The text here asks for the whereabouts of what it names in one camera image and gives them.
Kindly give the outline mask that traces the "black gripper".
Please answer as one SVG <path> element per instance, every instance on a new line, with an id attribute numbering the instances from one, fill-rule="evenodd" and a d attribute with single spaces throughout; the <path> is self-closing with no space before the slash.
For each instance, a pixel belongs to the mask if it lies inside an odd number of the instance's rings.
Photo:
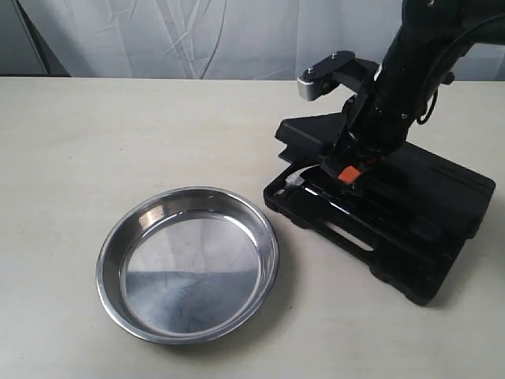
<path id="1" fill-rule="evenodd" d="M 361 103 L 346 103 L 338 113 L 325 114 L 321 168 L 353 184 L 405 143 L 416 112 L 415 97 L 400 94 L 369 96 Z"/>

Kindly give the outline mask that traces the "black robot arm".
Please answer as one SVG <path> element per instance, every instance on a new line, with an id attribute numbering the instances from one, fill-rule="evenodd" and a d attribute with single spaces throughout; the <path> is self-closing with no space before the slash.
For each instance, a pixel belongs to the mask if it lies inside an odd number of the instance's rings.
<path id="1" fill-rule="evenodd" d="M 402 25 L 381 64 L 354 89 L 346 124 L 322 168 L 344 182 L 398 150 L 429 119 L 439 86 L 477 43 L 504 41 L 502 1 L 404 1 Z"/>

